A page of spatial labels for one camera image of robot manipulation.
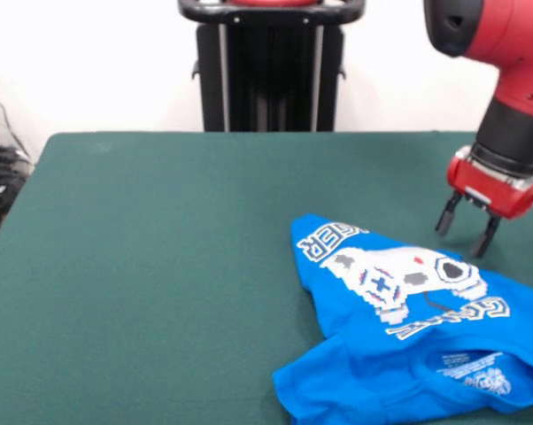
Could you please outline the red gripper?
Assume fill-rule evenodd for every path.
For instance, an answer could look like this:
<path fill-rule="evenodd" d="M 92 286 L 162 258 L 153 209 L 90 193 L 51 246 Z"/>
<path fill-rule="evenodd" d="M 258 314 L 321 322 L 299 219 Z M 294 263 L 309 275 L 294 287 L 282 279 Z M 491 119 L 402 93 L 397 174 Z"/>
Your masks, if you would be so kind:
<path fill-rule="evenodd" d="M 514 220 L 533 207 L 533 176 L 514 177 L 490 169 L 472 158 L 470 145 L 455 152 L 447 169 L 447 181 L 454 191 L 435 226 L 438 235 L 444 236 L 449 231 L 462 196 L 476 201 L 493 214 L 470 251 L 474 258 L 482 258 L 488 250 L 501 222 L 500 217 Z"/>

